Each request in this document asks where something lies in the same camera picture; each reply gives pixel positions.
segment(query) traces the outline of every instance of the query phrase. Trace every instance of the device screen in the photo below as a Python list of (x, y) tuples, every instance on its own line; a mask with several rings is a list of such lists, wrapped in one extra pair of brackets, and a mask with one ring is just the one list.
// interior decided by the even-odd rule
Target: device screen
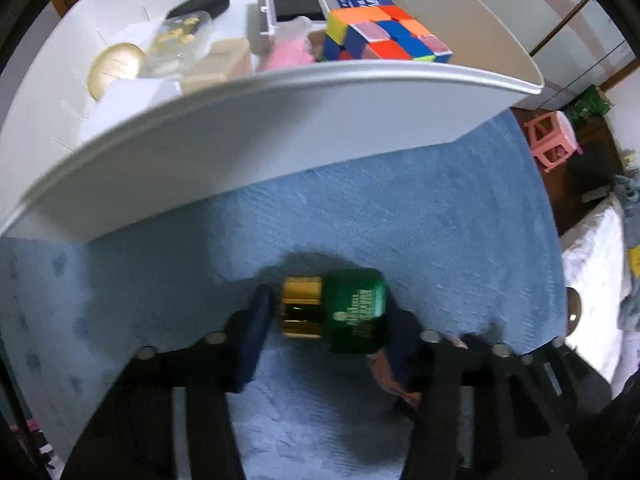
[(298, 16), (306, 16), (312, 22), (324, 22), (319, 0), (273, 0), (277, 22), (290, 22)]

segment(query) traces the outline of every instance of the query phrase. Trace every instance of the clear plastic container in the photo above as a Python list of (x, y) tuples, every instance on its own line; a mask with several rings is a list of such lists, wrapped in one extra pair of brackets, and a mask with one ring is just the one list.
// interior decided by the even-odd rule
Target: clear plastic container
[(162, 22), (138, 77), (181, 77), (203, 56), (210, 19), (199, 11)]

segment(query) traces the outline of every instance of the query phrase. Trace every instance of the pink plastic stool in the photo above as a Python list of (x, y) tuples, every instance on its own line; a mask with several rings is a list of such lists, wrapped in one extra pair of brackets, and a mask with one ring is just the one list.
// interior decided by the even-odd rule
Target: pink plastic stool
[[(550, 130), (541, 124), (545, 120), (550, 120)], [(540, 115), (540, 117), (524, 123), (524, 127), (529, 136), (531, 153), (544, 165), (546, 173), (556, 166), (564, 164), (574, 152), (582, 154), (578, 141), (575, 139), (574, 129), (562, 112)], [(538, 138), (538, 132), (542, 133), (542, 137)], [(550, 154), (553, 156), (553, 160), (549, 159)]]

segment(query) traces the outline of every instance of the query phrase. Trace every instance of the gold lid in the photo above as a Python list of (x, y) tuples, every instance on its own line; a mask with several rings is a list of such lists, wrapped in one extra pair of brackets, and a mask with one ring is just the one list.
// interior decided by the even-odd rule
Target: gold lid
[(320, 278), (286, 278), (282, 285), (282, 332), (287, 337), (320, 337), (324, 308)]
[(145, 57), (133, 43), (116, 43), (103, 50), (91, 65), (86, 88), (96, 101), (116, 79), (135, 79)]

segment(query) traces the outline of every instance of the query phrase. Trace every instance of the gold coin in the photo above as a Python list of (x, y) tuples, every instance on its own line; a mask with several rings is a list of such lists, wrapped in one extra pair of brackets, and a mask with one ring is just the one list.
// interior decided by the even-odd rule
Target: gold coin
[(100, 99), (107, 86), (116, 79), (135, 79), (145, 57), (133, 43), (116, 43), (95, 58), (86, 78), (89, 95)]

